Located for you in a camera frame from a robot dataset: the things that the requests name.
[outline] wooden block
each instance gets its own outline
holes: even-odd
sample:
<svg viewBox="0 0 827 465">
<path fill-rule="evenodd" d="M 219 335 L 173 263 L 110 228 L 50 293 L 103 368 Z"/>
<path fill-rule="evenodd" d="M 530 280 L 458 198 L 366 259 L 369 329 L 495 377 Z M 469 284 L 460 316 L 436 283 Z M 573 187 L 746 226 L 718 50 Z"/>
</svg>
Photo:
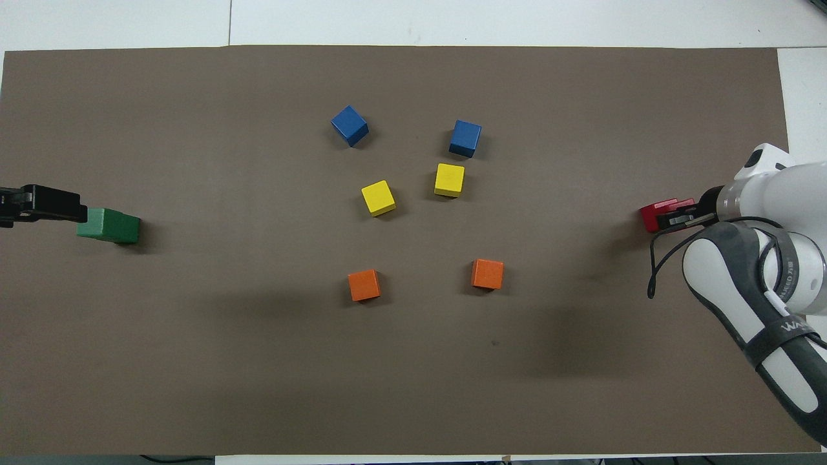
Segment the wooden block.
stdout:
<svg viewBox="0 0 827 465">
<path fill-rule="evenodd" d="M 382 295 L 376 270 L 359 271 L 347 275 L 347 284 L 351 287 L 351 298 L 354 302 Z"/>
<path fill-rule="evenodd" d="M 473 157 L 481 132 L 482 126 L 479 124 L 458 119 L 454 124 L 454 133 L 451 135 L 451 145 L 448 146 L 448 151 L 468 158 Z"/>
<path fill-rule="evenodd" d="M 396 208 L 394 196 L 390 193 L 388 181 L 381 180 L 376 184 L 362 188 L 362 197 L 371 216 L 379 216 Z"/>
<path fill-rule="evenodd" d="M 437 182 L 433 186 L 433 193 L 448 197 L 459 197 L 462 193 L 462 179 L 465 177 L 465 166 L 437 165 Z"/>
<path fill-rule="evenodd" d="M 117 244 L 138 242 L 139 218 L 111 209 L 89 209 L 86 223 L 79 223 L 77 235 Z"/>
<path fill-rule="evenodd" d="M 330 120 L 330 123 L 351 147 L 356 145 L 369 131 L 367 121 L 350 105 Z"/>
<path fill-rule="evenodd" d="M 471 269 L 471 284 L 475 287 L 485 289 L 500 289 L 503 287 L 502 261 L 474 260 L 474 267 Z"/>
</svg>

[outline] black strap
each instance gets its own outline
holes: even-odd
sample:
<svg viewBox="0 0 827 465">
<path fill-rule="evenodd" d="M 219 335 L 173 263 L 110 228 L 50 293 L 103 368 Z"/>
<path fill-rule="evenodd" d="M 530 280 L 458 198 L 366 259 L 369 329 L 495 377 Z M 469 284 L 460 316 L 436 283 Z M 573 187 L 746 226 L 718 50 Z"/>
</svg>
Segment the black strap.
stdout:
<svg viewBox="0 0 827 465">
<path fill-rule="evenodd" d="M 818 335 L 802 317 L 786 316 L 773 321 L 759 331 L 743 348 L 743 355 L 747 356 L 747 361 L 753 368 L 758 368 L 785 342 L 811 333 Z"/>
<path fill-rule="evenodd" d="M 792 243 L 790 233 L 769 225 L 755 228 L 776 240 L 776 260 L 778 260 L 778 282 L 773 289 L 783 302 L 788 302 L 796 291 L 798 284 L 798 254 L 796 245 Z"/>
</svg>

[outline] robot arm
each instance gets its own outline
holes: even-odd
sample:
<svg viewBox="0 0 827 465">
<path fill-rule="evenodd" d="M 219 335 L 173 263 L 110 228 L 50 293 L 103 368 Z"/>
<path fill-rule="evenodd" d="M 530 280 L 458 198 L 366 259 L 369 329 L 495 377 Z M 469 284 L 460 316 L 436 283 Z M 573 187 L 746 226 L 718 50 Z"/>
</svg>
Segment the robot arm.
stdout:
<svg viewBox="0 0 827 465">
<path fill-rule="evenodd" d="M 698 203 L 673 199 L 641 209 L 650 232 L 706 226 L 685 240 L 686 283 L 789 415 L 823 445 L 827 344 L 796 314 L 827 314 L 825 199 L 827 162 L 797 165 L 762 144 L 732 183 L 708 190 Z M 659 267 L 653 260 L 650 297 Z"/>
<path fill-rule="evenodd" d="M 770 237 L 760 230 L 716 223 L 686 249 L 684 277 L 692 294 L 724 325 L 787 413 L 813 439 L 827 444 L 827 350 L 808 338 L 812 328 L 790 316 L 776 293 L 791 275 L 779 270 L 777 263 L 790 257 L 784 257 L 779 247 L 761 260 L 770 245 Z M 787 295 L 788 301 L 793 296 L 795 291 Z"/>
</svg>

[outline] brown paper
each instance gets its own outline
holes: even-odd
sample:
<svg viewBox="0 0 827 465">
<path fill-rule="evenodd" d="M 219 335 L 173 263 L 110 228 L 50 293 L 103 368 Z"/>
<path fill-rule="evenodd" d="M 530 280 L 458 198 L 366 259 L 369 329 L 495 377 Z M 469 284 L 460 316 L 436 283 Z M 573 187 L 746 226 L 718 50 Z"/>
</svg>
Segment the brown paper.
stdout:
<svg viewBox="0 0 827 465">
<path fill-rule="evenodd" d="M 637 210 L 786 147 L 775 50 L 268 46 L 6 55 L 2 185 L 141 240 L 0 231 L 0 453 L 817 446 Z M 346 105 L 356 148 L 330 119 Z M 480 124 L 472 159 L 447 152 Z M 434 195 L 437 163 L 466 167 Z M 387 180 L 371 218 L 360 188 Z M 663 239 L 663 254 L 685 234 Z M 476 258 L 503 289 L 470 286 Z M 347 274 L 383 295 L 351 302 Z"/>
</svg>

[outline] green block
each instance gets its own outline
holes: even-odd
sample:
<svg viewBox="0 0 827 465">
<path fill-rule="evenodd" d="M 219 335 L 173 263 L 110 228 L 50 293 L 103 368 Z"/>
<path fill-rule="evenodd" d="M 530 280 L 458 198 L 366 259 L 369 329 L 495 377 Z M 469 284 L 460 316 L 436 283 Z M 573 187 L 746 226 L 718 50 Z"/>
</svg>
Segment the green block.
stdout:
<svg viewBox="0 0 827 465">
<path fill-rule="evenodd" d="M 89 209 L 86 223 L 78 224 L 78 236 L 117 244 L 138 242 L 141 219 L 116 210 Z"/>
</svg>

